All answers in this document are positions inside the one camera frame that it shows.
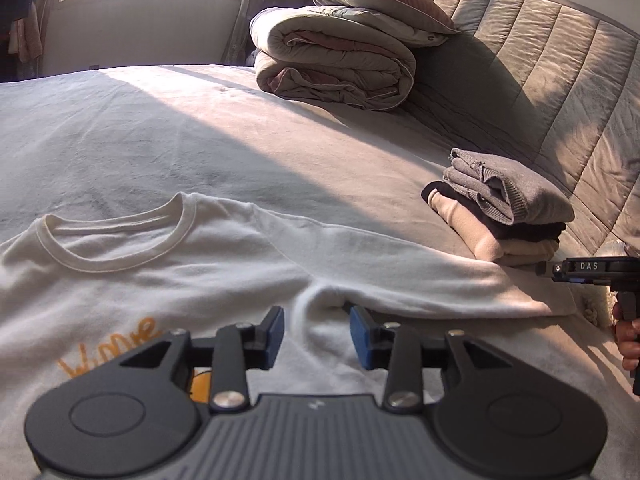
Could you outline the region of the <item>person's right hand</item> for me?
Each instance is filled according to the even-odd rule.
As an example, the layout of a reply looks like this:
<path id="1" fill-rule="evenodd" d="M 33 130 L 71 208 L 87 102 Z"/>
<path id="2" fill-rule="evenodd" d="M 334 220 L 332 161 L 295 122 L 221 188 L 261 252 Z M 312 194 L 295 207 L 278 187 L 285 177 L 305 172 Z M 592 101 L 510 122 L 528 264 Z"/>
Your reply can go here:
<path id="1" fill-rule="evenodd" d="M 613 316 L 615 318 L 614 335 L 618 351 L 622 356 L 624 370 L 633 372 L 639 365 L 640 344 L 638 341 L 640 320 L 625 320 L 624 312 L 619 304 L 614 304 Z"/>

